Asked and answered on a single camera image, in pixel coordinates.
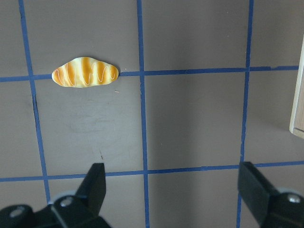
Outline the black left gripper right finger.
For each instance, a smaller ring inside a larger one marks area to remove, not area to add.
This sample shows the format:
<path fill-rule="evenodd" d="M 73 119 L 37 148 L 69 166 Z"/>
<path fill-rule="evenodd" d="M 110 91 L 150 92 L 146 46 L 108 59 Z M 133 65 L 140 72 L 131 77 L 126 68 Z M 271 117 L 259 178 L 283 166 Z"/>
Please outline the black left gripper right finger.
<path fill-rule="evenodd" d="M 261 228 L 302 228 L 304 196 L 276 188 L 249 161 L 239 164 L 237 189 Z"/>

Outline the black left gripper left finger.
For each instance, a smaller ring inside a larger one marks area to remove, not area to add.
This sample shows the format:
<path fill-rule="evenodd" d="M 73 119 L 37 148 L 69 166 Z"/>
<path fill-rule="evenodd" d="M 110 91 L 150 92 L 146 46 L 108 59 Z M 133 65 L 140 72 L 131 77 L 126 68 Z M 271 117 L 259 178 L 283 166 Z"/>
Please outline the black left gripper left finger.
<path fill-rule="evenodd" d="M 99 216 L 105 194 L 105 166 L 94 163 L 77 191 L 53 201 L 51 211 L 62 228 L 105 228 Z"/>

